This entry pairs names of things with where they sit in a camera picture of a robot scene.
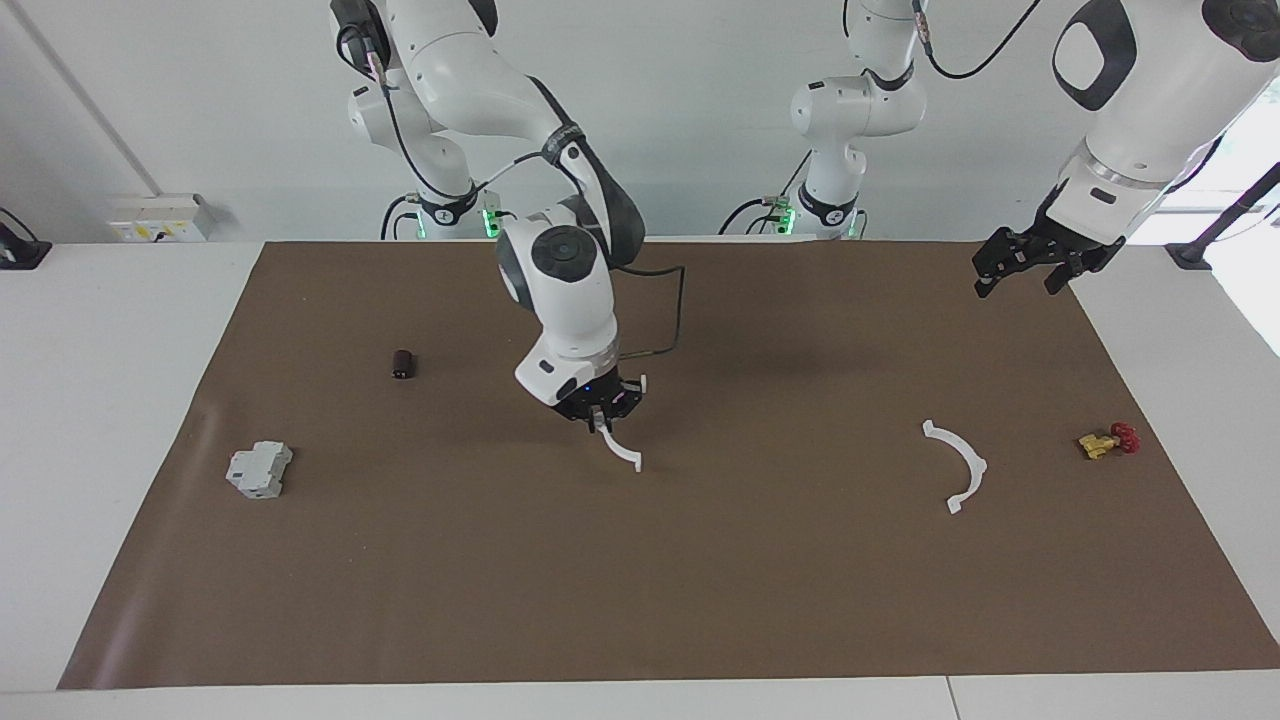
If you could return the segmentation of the white half pipe clamp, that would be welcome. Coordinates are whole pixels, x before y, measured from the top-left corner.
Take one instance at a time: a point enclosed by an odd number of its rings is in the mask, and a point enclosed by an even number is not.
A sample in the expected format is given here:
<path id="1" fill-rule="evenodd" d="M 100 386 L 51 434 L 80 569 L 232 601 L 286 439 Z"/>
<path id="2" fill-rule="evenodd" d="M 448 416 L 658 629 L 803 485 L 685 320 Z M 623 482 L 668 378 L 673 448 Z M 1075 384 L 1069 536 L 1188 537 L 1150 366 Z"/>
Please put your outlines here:
<path id="1" fill-rule="evenodd" d="M 952 495 L 946 500 L 948 512 L 957 515 L 963 511 L 965 502 L 979 492 L 989 465 L 966 439 L 952 430 L 936 425 L 932 419 L 925 419 L 922 423 L 922 433 L 925 438 L 947 445 L 966 464 L 969 475 L 966 488 L 964 492 Z"/>
<path id="2" fill-rule="evenodd" d="M 627 462 L 636 473 L 643 471 L 643 454 L 631 448 L 623 447 L 614 437 L 608 427 L 599 425 L 596 432 L 602 436 L 605 442 L 605 447 L 620 460 Z"/>

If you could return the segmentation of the black stand with pole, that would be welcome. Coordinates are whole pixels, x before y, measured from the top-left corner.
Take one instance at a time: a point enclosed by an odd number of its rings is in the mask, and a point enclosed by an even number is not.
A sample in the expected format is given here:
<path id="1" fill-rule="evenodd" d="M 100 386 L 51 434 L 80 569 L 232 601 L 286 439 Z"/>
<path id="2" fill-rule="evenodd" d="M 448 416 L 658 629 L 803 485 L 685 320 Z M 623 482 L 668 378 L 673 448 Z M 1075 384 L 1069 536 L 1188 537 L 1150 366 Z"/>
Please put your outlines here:
<path id="1" fill-rule="evenodd" d="M 1167 243 L 1164 249 L 1179 269 L 1211 272 L 1212 266 L 1206 260 L 1208 249 L 1219 242 L 1233 224 L 1252 211 L 1277 186 L 1280 186 L 1280 161 L 1274 163 L 1230 206 L 1224 209 L 1196 240 L 1189 243 Z"/>

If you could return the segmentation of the brown table mat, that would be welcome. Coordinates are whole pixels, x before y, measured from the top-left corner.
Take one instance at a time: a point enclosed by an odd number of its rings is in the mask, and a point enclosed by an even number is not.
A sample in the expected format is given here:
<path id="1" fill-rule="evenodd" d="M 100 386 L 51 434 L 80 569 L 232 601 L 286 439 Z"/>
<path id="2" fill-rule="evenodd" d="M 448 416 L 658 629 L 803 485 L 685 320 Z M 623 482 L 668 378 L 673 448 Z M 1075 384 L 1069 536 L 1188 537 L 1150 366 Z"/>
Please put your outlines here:
<path id="1" fill-rule="evenodd" d="M 960 243 L 652 245 L 620 461 L 484 243 L 265 247 L 64 689 L 1280 667 L 1087 314 Z M 407 348 L 417 375 L 390 377 Z M 966 464 L 989 468 L 951 515 Z M 1076 439 L 1125 421 L 1140 451 Z M 230 456 L 293 459 L 246 498 Z"/>

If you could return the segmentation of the grey circuit breaker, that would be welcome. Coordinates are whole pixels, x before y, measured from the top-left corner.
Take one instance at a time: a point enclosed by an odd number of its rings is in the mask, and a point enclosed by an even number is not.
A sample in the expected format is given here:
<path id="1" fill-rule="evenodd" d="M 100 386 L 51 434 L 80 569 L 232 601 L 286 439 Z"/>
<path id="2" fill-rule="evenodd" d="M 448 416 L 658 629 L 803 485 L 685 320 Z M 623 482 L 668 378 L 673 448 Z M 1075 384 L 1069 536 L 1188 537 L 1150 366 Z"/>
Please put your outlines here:
<path id="1" fill-rule="evenodd" d="M 246 498 L 278 498 L 292 450 L 278 441 L 259 441 L 230 456 L 225 479 Z"/>

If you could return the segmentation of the white wall socket box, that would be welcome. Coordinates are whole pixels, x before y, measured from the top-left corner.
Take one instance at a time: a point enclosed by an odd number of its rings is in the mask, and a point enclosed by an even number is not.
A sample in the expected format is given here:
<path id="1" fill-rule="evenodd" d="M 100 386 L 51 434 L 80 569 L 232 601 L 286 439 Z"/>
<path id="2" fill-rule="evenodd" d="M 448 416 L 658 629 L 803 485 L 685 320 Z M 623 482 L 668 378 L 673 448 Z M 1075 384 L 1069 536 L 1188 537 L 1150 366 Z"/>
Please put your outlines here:
<path id="1" fill-rule="evenodd" d="M 108 227 L 127 243 L 202 243 L 215 228 L 210 206 L 197 193 L 115 196 Z"/>

